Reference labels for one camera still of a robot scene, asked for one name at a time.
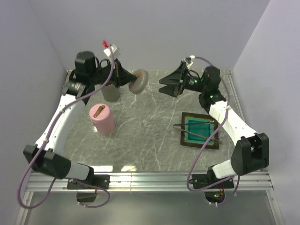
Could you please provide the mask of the pink round lid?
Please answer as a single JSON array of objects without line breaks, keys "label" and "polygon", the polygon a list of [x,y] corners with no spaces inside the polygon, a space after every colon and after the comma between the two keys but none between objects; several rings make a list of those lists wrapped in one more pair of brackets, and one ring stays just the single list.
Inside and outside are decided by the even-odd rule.
[{"label": "pink round lid", "polygon": [[113,113],[108,105],[101,103],[91,107],[89,116],[91,121],[95,123],[103,123],[110,120]]}]

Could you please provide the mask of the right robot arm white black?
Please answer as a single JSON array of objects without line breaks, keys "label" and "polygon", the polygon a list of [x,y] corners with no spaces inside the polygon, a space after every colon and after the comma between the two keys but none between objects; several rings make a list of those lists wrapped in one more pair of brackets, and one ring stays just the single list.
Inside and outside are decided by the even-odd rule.
[{"label": "right robot arm white black", "polygon": [[192,64],[190,57],[181,61],[174,72],[159,80],[163,85],[159,92],[172,97],[177,97],[184,90],[199,92],[201,107],[219,123],[215,132],[223,128],[233,141],[231,158],[208,169],[204,188],[216,188],[235,176],[268,167],[269,138],[265,133],[259,134],[248,126],[231,108],[230,98],[224,97],[219,90],[219,84],[223,81],[220,70],[209,65],[202,76],[192,76],[189,73]]}]

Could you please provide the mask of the pink cylindrical container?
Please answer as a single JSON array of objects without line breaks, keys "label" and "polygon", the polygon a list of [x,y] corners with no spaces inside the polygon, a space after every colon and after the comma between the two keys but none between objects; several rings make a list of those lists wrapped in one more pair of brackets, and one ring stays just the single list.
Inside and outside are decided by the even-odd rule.
[{"label": "pink cylindrical container", "polygon": [[97,131],[103,135],[110,135],[116,127],[113,117],[109,117],[104,120],[97,120],[96,118],[92,118],[91,121],[93,122]]}]

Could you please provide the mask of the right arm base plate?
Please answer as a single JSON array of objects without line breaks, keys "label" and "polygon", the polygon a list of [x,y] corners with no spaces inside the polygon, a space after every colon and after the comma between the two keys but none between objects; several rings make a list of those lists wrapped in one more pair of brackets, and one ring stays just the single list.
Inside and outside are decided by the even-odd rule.
[{"label": "right arm base plate", "polygon": [[193,189],[218,189],[218,188],[234,188],[233,178],[227,177],[223,179],[217,179],[214,175],[208,175],[204,173],[194,173],[189,179],[189,184]]}]

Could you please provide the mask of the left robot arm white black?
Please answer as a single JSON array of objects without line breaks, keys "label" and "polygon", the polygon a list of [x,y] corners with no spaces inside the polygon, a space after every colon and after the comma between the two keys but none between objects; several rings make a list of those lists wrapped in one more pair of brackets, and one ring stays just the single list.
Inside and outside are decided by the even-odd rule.
[{"label": "left robot arm white black", "polygon": [[67,136],[87,105],[90,97],[100,89],[112,84],[115,88],[129,84],[133,94],[139,94],[148,81],[148,74],[138,70],[132,74],[125,70],[118,60],[120,50],[116,45],[104,49],[106,67],[93,52],[79,52],[75,68],[68,71],[68,80],[62,90],[59,105],[46,130],[34,145],[26,145],[23,153],[29,162],[28,169],[56,179],[76,179],[83,188],[95,183],[91,166],[72,162],[62,156]]}]

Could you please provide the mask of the metal serving tongs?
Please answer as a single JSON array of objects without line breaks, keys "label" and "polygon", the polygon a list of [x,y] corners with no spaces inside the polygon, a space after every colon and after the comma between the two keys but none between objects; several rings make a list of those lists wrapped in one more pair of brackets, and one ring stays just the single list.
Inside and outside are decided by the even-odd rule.
[{"label": "metal serving tongs", "polygon": [[213,122],[196,122],[174,124],[173,128],[183,134],[183,142],[203,144],[214,132]]}]

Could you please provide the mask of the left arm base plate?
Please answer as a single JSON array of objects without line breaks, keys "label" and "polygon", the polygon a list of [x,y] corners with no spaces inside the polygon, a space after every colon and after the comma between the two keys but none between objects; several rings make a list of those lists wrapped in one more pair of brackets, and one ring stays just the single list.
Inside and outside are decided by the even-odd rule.
[{"label": "left arm base plate", "polygon": [[110,184],[110,175],[92,175],[91,178],[87,180],[69,180],[67,183],[67,189],[70,190],[81,190],[81,189],[91,189],[91,186],[96,186],[102,189],[108,189]]}]

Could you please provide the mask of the grey cylindrical container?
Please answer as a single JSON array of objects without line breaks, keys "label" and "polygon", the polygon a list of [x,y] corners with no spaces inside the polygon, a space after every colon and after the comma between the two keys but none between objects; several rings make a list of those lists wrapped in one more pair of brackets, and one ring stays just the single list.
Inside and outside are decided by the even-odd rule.
[{"label": "grey cylindrical container", "polygon": [[120,98],[120,91],[113,84],[104,86],[101,92],[107,102],[115,102]]}]

